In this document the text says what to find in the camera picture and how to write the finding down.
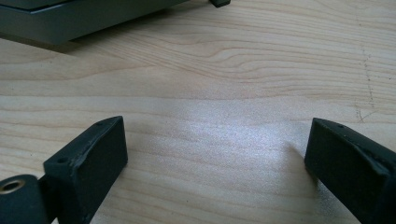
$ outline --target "screw hole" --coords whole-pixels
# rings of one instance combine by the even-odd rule
[[[58,160],[58,163],[64,163],[64,162],[67,162],[67,158],[66,157],[63,157],[63,158],[60,158],[59,160]]]
[[[14,192],[15,190],[23,187],[24,184],[25,182],[22,179],[12,180],[0,187],[0,194],[9,194]]]

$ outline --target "wood grain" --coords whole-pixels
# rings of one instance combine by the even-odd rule
[[[396,150],[393,0],[193,0],[61,46],[1,36],[0,179],[124,116],[130,161],[92,223],[359,223],[304,168],[312,118]]]

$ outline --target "light wood surface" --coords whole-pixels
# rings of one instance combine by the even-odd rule
[[[394,0],[193,0],[61,46],[1,36],[0,179],[124,117],[92,223],[359,223],[304,168],[311,120],[396,149]]]

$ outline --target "dark gray laptop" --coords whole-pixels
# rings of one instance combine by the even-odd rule
[[[60,44],[187,0],[0,0],[0,33]],[[215,7],[231,0],[210,0]]]

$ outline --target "3d printed part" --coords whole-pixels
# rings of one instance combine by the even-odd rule
[[[44,162],[0,182],[0,223],[89,223],[128,161],[122,117],[104,119]]]
[[[308,171],[361,223],[396,223],[396,153],[347,126],[313,119]]]

